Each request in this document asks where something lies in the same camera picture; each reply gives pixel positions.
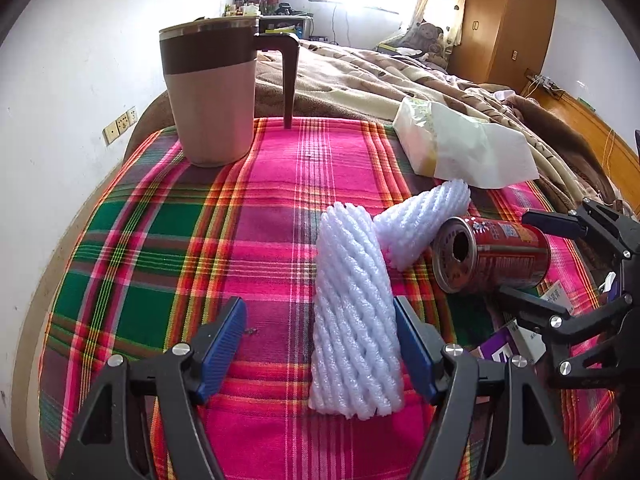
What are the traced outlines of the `plaid pink green bedsheet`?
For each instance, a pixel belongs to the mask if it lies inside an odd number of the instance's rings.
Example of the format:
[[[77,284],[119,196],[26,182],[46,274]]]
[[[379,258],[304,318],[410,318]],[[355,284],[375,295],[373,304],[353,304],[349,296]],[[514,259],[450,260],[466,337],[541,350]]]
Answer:
[[[53,474],[104,362],[190,339],[231,296],[247,330],[200,415],[231,479],[402,479],[433,417],[412,389],[369,420],[308,406],[320,217],[371,214],[428,190],[393,129],[375,122],[259,119],[238,162],[193,166],[177,133],[153,133],[108,186],[67,263],[44,337],[40,436]]]

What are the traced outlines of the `orange wooden wardrobe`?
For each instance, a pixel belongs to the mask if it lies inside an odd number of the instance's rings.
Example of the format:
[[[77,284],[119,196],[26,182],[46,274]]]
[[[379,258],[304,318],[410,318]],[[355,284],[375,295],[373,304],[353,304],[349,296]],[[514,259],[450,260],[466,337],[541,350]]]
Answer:
[[[556,0],[465,0],[461,42],[448,72],[477,84],[521,91],[541,72]]]

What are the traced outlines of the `cluttered shelf desk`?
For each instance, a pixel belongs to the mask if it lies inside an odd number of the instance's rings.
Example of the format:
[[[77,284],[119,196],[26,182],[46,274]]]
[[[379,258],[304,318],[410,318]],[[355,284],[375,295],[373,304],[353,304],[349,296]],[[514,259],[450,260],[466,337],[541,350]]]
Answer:
[[[309,40],[314,29],[314,16],[297,11],[280,0],[231,0],[224,6],[224,16],[250,15],[258,17],[258,32],[275,34],[290,32],[299,39]]]

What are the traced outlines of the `wall power socket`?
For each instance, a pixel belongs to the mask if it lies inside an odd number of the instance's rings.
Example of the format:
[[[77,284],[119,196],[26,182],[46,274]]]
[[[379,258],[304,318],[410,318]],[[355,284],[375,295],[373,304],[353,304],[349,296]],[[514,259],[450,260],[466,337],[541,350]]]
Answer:
[[[135,107],[131,107],[103,128],[102,134],[106,145],[112,144],[138,121]]]

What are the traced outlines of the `brown teddy bear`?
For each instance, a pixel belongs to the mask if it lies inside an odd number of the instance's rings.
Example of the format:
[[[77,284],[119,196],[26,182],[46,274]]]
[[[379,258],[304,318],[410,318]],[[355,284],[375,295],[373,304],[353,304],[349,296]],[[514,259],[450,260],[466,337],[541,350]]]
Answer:
[[[414,57],[423,63],[448,67],[449,52],[444,31],[429,22],[412,26],[401,39],[399,47],[416,51]]]

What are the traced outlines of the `wooden headboard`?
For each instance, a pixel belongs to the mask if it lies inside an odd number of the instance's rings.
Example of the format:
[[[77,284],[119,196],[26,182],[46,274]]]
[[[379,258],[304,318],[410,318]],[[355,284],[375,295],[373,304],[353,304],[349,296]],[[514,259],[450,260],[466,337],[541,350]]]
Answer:
[[[548,90],[529,81],[522,95],[535,99],[586,139],[606,175],[638,216],[639,159],[636,151],[595,112],[564,90]]]

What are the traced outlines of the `white purple ointment box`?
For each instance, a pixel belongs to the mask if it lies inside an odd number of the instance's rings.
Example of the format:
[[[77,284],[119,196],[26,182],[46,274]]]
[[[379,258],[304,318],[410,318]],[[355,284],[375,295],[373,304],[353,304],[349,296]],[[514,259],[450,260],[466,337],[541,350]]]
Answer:
[[[569,314],[574,307],[560,281],[555,281],[541,296],[552,304],[562,306]],[[535,364],[546,352],[546,345],[539,334],[509,321],[495,331],[485,342],[471,351],[477,358],[504,363],[512,356],[522,356],[529,364]]]

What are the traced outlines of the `pink brown travel mug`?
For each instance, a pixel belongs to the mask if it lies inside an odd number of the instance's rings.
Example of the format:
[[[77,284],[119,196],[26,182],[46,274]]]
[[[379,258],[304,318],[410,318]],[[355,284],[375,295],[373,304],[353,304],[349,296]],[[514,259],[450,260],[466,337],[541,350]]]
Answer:
[[[186,159],[218,167],[244,157],[254,142],[259,51],[282,58],[283,125],[293,122],[299,40],[261,34],[259,18],[204,18],[160,31],[160,57],[178,138]]]

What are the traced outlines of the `white foam net sleeve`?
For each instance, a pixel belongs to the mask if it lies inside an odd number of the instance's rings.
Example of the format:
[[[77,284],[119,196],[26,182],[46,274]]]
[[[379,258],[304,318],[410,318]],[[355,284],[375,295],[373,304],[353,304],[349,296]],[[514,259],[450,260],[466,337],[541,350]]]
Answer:
[[[437,185],[373,218],[387,263],[402,272],[418,260],[446,220],[468,211],[471,191],[462,180]]]
[[[370,214],[336,202],[321,215],[308,406],[367,420],[404,404],[390,277]]]

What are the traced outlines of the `red drink can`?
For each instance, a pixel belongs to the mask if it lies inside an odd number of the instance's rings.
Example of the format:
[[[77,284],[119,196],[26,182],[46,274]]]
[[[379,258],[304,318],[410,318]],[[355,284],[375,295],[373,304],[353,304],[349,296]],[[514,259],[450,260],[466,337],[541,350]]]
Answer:
[[[518,222],[451,217],[432,244],[435,280],[447,294],[531,288],[546,276],[551,250],[540,229]]]

